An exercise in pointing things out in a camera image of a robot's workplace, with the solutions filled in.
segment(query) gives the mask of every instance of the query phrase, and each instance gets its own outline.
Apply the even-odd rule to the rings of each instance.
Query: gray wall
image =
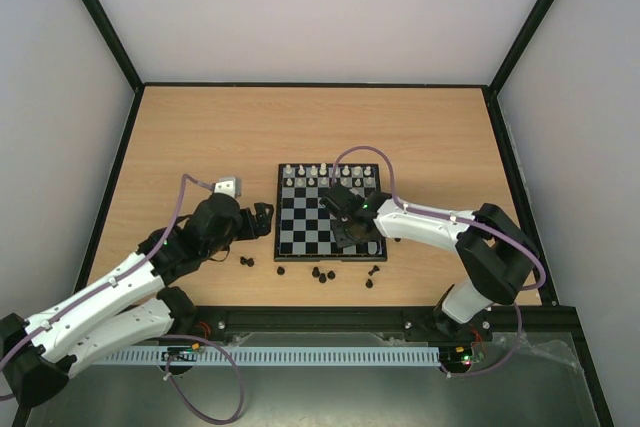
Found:
[[[617,425],[640,415],[640,0],[557,0],[500,96],[563,303]]]
[[[80,0],[0,0],[0,12],[3,317],[72,291],[132,92]],[[0,404],[1,426],[14,411]]]
[[[102,0],[143,80],[487,83],[535,0]]]

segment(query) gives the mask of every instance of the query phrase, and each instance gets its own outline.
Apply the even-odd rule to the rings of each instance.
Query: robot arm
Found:
[[[400,207],[390,194],[374,192],[365,200],[339,183],[329,189],[321,204],[335,217],[331,228],[339,247],[390,237],[415,240],[460,256],[469,278],[451,286],[432,319],[438,330],[448,336],[489,305],[512,304],[533,267],[513,246],[461,220],[490,226],[538,256],[531,241],[504,211],[492,204],[484,204],[477,211],[441,210],[409,203]],[[416,214],[416,210],[435,215]]]
[[[182,219],[184,227],[172,226],[153,257],[145,260],[166,229],[151,233],[118,267],[60,304],[24,320],[16,314],[0,320],[0,359],[33,336],[3,369],[18,403],[31,408],[49,400],[70,378],[122,347],[168,332],[186,332],[196,309],[182,290],[168,286],[228,250],[233,241],[271,231],[273,206],[257,203],[255,215],[241,209],[235,199],[240,185],[239,179],[224,178],[212,186],[211,196]],[[122,312],[156,293],[157,298]]]

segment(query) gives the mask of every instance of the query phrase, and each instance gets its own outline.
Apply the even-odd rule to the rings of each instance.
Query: wooden table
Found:
[[[480,89],[147,87],[90,282],[166,226],[182,173],[205,182],[239,176],[241,206],[275,205],[279,163],[322,162],[360,144],[391,157],[398,193],[411,202],[450,209],[490,202],[516,218]],[[373,153],[345,161],[377,162],[384,172]],[[388,190],[384,174],[382,184]],[[182,212],[207,194],[189,185]],[[232,244],[226,262],[206,262],[176,285],[197,305],[410,306],[434,305],[466,276],[455,254],[406,240],[388,242],[372,289],[368,262],[281,262],[279,276],[274,232]],[[241,255],[255,266],[240,265]],[[336,279],[320,284],[315,265]],[[519,302],[540,300],[523,292]]]

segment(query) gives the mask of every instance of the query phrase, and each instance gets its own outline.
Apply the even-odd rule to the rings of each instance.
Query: gray floor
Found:
[[[597,425],[579,369],[531,353],[472,379],[404,367],[246,367],[243,375],[248,399],[238,427]],[[231,369],[195,368],[179,382],[209,415],[226,417],[235,409]],[[96,366],[36,409],[28,425],[206,424],[181,404],[159,369]]]

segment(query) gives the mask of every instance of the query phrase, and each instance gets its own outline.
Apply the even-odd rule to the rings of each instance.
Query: perforated metal strip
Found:
[[[164,364],[168,347],[133,346],[109,355],[95,365]],[[435,347],[229,347],[240,366],[389,366],[438,367]],[[207,348],[200,354],[182,354],[174,364],[218,366],[227,360]]]

